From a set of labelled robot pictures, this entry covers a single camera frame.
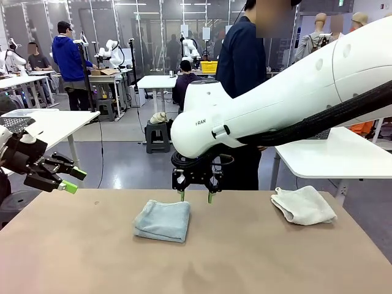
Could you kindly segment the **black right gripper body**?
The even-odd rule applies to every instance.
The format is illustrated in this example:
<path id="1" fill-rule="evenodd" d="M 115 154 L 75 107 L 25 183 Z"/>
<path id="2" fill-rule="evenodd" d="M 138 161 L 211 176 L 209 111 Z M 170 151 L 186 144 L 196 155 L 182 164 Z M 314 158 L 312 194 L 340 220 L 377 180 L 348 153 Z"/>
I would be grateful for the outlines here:
<path id="1" fill-rule="evenodd" d="M 220 170 L 213 170 L 214 160 L 215 157 L 211 156 L 189 159 L 180 154 L 173 154 L 172 189 L 185 190 L 191 184 L 199 184 L 208 190 L 222 190 L 223 173 Z"/>

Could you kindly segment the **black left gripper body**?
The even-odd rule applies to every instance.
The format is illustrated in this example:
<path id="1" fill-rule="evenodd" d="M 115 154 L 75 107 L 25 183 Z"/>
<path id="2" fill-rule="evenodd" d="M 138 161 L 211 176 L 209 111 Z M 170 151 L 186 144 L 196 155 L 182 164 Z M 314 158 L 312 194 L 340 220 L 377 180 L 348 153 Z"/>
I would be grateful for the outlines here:
<path id="1" fill-rule="evenodd" d="M 53 153 L 45 155 L 47 144 L 41 140 L 23 143 L 22 134 L 12 134 L 4 144 L 4 167 L 25 175 L 24 184 L 45 192 L 61 188 L 63 157 Z"/>

